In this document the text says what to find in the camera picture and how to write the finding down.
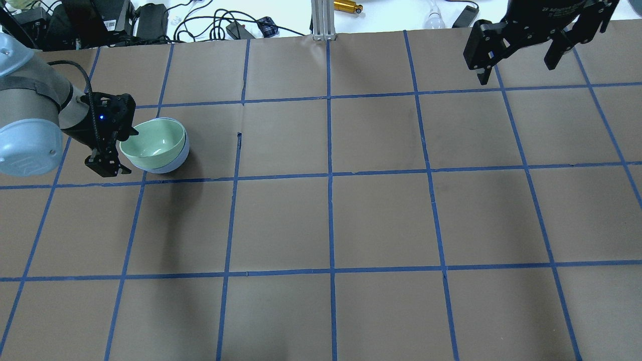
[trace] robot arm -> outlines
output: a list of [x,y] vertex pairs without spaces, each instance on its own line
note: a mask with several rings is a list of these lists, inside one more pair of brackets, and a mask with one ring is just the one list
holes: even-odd
[[[51,65],[73,62],[52,62]],[[129,94],[84,93],[31,49],[0,33],[0,173],[40,175],[62,160],[62,132],[87,145],[85,164],[102,177],[131,173],[118,159],[116,141],[138,134],[132,128]]]
[[[497,24],[478,20],[473,24],[464,58],[477,71],[482,85],[492,67],[517,50],[553,39],[544,62],[555,69],[562,55],[575,44],[590,42],[606,31],[619,0],[508,0],[508,10]],[[565,30],[576,17],[572,30]]]

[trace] green cup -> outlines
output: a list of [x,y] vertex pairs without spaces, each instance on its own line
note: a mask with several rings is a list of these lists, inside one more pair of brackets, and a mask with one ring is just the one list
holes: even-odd
[[134,127],[137,136],[120,143],[121,152],[141,169],[162,168],[178,157],[185,145],[183,124],[171,118],[155,118]]

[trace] gold cylinder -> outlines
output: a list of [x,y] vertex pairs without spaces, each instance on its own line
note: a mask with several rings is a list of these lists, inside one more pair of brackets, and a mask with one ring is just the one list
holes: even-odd
[[357,3],[351,0],[334,0],[334,9],[340,12],[361,13],[363,11],[363,5],[357,5]]

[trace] black robot end effector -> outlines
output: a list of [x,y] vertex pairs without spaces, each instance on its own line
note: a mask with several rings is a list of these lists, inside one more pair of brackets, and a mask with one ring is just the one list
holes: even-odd
[[[470,70],[477,71],[482,85],[492,67],[521,48],[553,40],[544,57],[549,70],[576,44],[590,42],[606,31],[619,0],[510,0],[499,23],[479,20],[473,24],[464,48]],[[571,30],[566,30],[576,17]]]
[[[87,145],[92,153],[85,159],[85,165],[101,177],[115,177],[121,174],[130,174],[131,169],[120,163],[116,141],[126,141],[130,136],[138,135],[132,127],[136,102],[129,94],[109,95],[102,92],[93,92],[96,109],[96,129],[98,139],[94,132],[92,113],[77,125],[63,131],[73,139]],[[81,97],[81,101],[89,104],[89,95]]]

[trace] grid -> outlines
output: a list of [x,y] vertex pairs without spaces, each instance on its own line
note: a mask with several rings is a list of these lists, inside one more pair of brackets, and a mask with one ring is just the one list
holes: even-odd
[[[71,140],[68,140],[65,145],[65,150],[63,154],[63,161],[58,167],[56,172],[56,177],[53,181],[53,185],[32,185],[32,186],[0,186],[0,190],[3,189],[50,189],[49,197],[46,203],[45,210],[42,214],[42,218],[39,224],[37,235],[35,241],[33,242],[33,247],[29,258],[26,262],[24,273],[21,277],[2,277],[0,282],[19,282],[19,287],[17,294],[15,296],[15,301],[13,302],[12,310],[4,328],[4,333],[2,341],[0,342],[0,354],[4,348],[7,338],[10,336],[12,320],[15,315],[16,309],[20,305],[22,289],[27,282],[43,282],[43,281],[67,281],[67,280],[77,280],[77,281],[89,281],[89,280],[118,280],[119,286],[117,291],[116,303],[114,305],[114,311],[110,323],[109,337],[107,340],[107,347],[105,350],[105,360],[110,358],[112,340],[114,337],[114,330],[118,322],[118,313],[121,297],[123,294],[123,287],[128,280],[133,279],[169,279],[169,278],[202,278],[202,277],[220,277],[223,279],[223,289],[222,289],[222,298],[221,298],[221,312],[220,312],[220,323],[218,325],[218,341],[217,341],[217,352],[216,359],[221,360],[221,352],[223,349],[223,340],[224,340],[224,331],[225,331],[225,312],[226,312],[226,303],[227,303],[227,289],[228,282],[230,277],[254,277],[254,276],[284,276],[284,275],[295,275],[295,274],[328,274],[330,277],[330,298],[331,298],[331,331],[332,331],[332,356],[333,360],[340,359],[340,350],[337,346],[337,320],[336,320],[336,290],[335,290],[335,275],[345,274],[345,273],[364,273],[364,272],[418,272],[418,271],[435,271],[441,272],[443,274],[442,282],[444,287],[445,295],[445,304],[447,311],[447,320],[449,325],[450,339],[452,344],[453,356],[455,360],[459,360],[459,352],[456,339],[456,330],[455,322],[453,319],[453,307],[451,306],[451,296],[449,290],[449,281],[447,273],[450,270],[494,270],[494,269],[551,269],[553,272],[553,277],[555,280],[555,286],[557,288],[557,293],[559,296],[559,301],[562,307],[564,314],[564,319],[568,329],[568,333],[571,339],[571,344],[573,346],[573,352],[577,360],[581,360],[582,356],[580,354],[581,350],[578,347],[575,333],[573,330],[573,323],[571,317],[569,316],[569,311],[566,305],[566,300],[564,297],[564,291],[562,284],[560,282],[560,277],[558,275],[558,269],[563,267],[593,267],[593,266],[615,266],[615,265],[642,265],[642,260],[605,260],[605,261],[569,261],[569,262],[557,262],[555,261],[551,245],[548,240],[546,225],[544,224],[544,218],[542,217],[542,212],[540,210],[539,201],[537,198],[537,192],[535,191],[534,182],[530,174],[530,170],[534,169],[548,169],[548,168],[594,168],[594,167],[622,167],[627,175],[627,178],[630,182],[632,190],[635,194],[636,200],[640,208],[642,208],[642,198],[636,186],[635,180],[631,174],[629,166],[632,165],[642,165],[642,161],[628,161],[624,158],[624,155],[618,145],[618,142],[614,136],[613,131],[609,125],[606,115],[602,110],[600,102],[595,94],[594,88],[598,87],[630,87],[630,86],[641,86],[642,82],[629,82],[629,83],[608,83],[608,84],[592,84],[589,80],[589,77],[584,69],[582,61],[580,59],[577,51],[573,51],[574,56],[580,66],[586,84],[584,85],[553,85],[553,86],[542,86],[542,87],[505,87],[501,73],[496,67],[495,72],[497,73],[499,80],[498,88],[484,88],[484,89],[453,89],[453,90],[443,90],[443,91],[419,91],[417,86],[417,76],[415,74],[415,66],[413,61],[412,50],[410,42],[408,40],[408,33],[404,31],[404,40],[405,47],[408,54],[408,61],[410,64],[410,71],[412,74],[413,81],[413,91],[412,92],[394,92],[394,93],[379,93],[379,94],[350,94],[350,95],[332,95],[331,92],[331,43],[327,42],[325,51],[326,51],[326,65],[327,65],[327,94],[320,97],[303,97],[303,98],[278,98],[278,99],[263,99],[263,100],[246,100],[245,99],[245,84],[247,84],[247,75],[248,75],[248,61],[250,58],[250,40],[247,41],[246,50],[245,50],[245,65],[243,71],[243,91],[241,93],[241,99],[239,101],[210,101],[210,102],[198,102],[198,103],[170,103],[163,104],[163,97],[165,93],[165,88],[168,80],[169,69],[172,61],[174,45],[171,45],[169,48],[169,57],[166,65],[162,90],[160,92],[160,98],[158,104],[150,105],[141,105],[138,106],[138,109],[157,109],[157,116],[160,115],[161,109],[168,107],[189,107],[196,105],[223,105],[223,104],[247,104],[247,103],[263,103],[263,102],[282,102],[282,101],[307,101],[307,100],[325,100],[327,103],[327,160],[328,160],[328,170],[327,173],[305,173],[305,174],[282,174],[282,175],[265,175],[265,176],[239,176],[239,164],[241,159],[242,151],[242,137],[241,133],[238,134],[238,141],[236,147],[236,160],[234,166],[234,176],[233,177],[222,177],[222,178],[201,178],[201,179],[171,179],[171,180],[148,180],[146,178],[147,174],[143,173],[143,177],[140,181],[137,182],[123,182],[123,183],[91,183],[91,184],[59,184],[58,180],[60,178],[60,173],[64,164],[64,160],[67,156],[67,151]],[[96,57],[94,59],[93,67],[91,70],[91,75],[93,75],[98,63],[100,56],[100,49],[98,50]],[[616,149],[620,162],[609,162],[609,163],[582,163],[582,164],[528,164],[526,161],[525,152],[519,137],[519,132],[517,131],[517,125],[512,114],[512,109],[508,100],[507,93],[514,91],[523,91],[523,90],[543,90],[543,89],[588,89],[591,93],[592,99],[594,101],[595,107],[598,109],[600,117],[603,121],[604,127],[607,129],[609,137],[613,143],[613,146]],[[479,167],[459,167],[459,168],[432,168],[428,146],[426,144],[426,138],[424,135],[424,122],[422,116],[422,109],[420,105],[420,95],[424,94],[453,94],[453,93],[464,93],[464,92],[500,92],[502,94],[503,100],[505,102],[506,111],[510,119],[510,124],[512,131],[514,133],[515,141],[519,150],[519,155],[521,157],[522,164],[516,164],[513,166],[479,166]],[[417,117],[419,120],[418,127],[421,134],[421,145],[423,158],[425,162],[425,168],[422,169],[407,169],[407,170],[388,170],[388,171],[365,171],[365,172],[334,172],[333,171],[333,148],[332,148],[332,102],[335,99],[344,99],[344,98],[373,98],[373,97],[396,97],[396,96],[413,96],[416,105]],[[481,265],[449,265],[447,263],[446,255],[444,252],[444,244],[442,242],[440,222],[439,222],[439,212],[438,204],[435,198],[435,188],[433,182],[433,174],[439,172],[482,172],[489,170],[523,170],[526,179],[528,181],[528,187],[533,200],[533,205],[535,212],[537,213],[537,219],[539,221],[539,227],[541,228],[542,236],[544,239],[544,245],[546,247],[546,252],[548,254],[548,262],[540,263],[510,263],[510,264],[481,264]],[[431,200],[431,208],[433,214],[433,221],[435,224],[435,231],[437,234],[437,245],[439,253],[439,266],[404,266],[404,267],[352,267],[352,268],[339,268],[335,267],[334,262],[334,216],[333,216],[333,180],[335,177],[359,177],[359,176],[368,176],[368,175],[393,175],[393,174],[426,174],[427,175],[427,187],[429,189],[429,195]],[[293,269],[293,270],[266,270],[266,271],[248,271],[248,272],[232,272],[230,271],[230,254],[232,252],[232,243],[233,243],[233,230],[234,230],[234,214],[236,208],[236,197],[239,182],[243,181],[255,181],[255,180],[266,180],[266,179],[294,179],[294,178],[324,178],[327,179],[327,190],[328,190],[328,216],[329,216],[329,268],[323,269]],[[232,201],[230,208],[230,219],[229,219],[229,229],[227,237],[227,252],[225,256],[225,270],[224,272],[202,272],[202,273],[181,273],[181,274],[128,274],[128,264],[131,255],[132,245],[134,242],[134,236],[137,227],[137,221],[139,212],[141,209],[141,204],[144,197],[145,187],[150,184],[167,184],[167,183],[181,183],[181,182],[232,182]],[[130,231],[129,242],[126,248],[126,255],[123,262],[122,272],[120,274],[113,275],[96,275],[96,276],[29,276],[29,270],[31,267],[31,262],[33,260],[34,254],[36,252],[40,234],[42,228],[48,216],[49,206],[53,199],[53,195],[56,189],[59,188],[88,188],[88,187],[120,187],[120,186],[139,186],[139,196],[137,199],[137,204],[135,208],[134,218],[132,220],[132,228]]]

